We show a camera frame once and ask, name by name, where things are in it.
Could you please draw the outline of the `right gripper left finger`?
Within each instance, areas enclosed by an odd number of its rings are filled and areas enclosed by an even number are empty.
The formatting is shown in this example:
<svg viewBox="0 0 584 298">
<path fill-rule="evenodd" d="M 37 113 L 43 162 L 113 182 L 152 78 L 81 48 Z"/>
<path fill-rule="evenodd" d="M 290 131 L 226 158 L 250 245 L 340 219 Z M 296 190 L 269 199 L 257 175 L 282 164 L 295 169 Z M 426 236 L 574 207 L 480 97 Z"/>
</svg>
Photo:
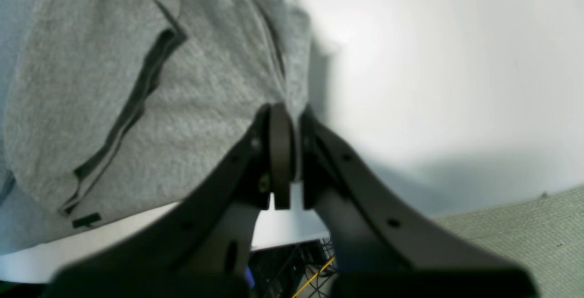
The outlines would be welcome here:
<svg viewBox="0 0 584 298">
<path fill-rule="evenodd" d="M 46 298 L 248 298 L 257 217 L 269 208 L 262 106 L 244 136 L 183 202 L 121 243 L 63 269 Z"/>
</svg>

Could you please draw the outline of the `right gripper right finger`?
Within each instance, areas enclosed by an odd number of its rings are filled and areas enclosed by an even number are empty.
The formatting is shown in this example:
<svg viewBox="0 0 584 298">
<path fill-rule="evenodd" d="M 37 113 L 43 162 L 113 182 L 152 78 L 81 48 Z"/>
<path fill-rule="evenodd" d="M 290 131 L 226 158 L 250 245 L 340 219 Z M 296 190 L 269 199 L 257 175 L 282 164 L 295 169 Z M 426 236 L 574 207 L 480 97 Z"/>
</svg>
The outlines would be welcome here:
<svg viewBox="0 0 584 298">
<path fill-rule="evenodd" d="M 396 196 L 338 134 L 306 108 L 294 136 L 281 103 L 269 107 L 269 182 L 277 210 L 302 207 L 328 229 L 337 259 L 333 298 L 537 298 L 524 267 L 442 229 Z"/>
</svg>

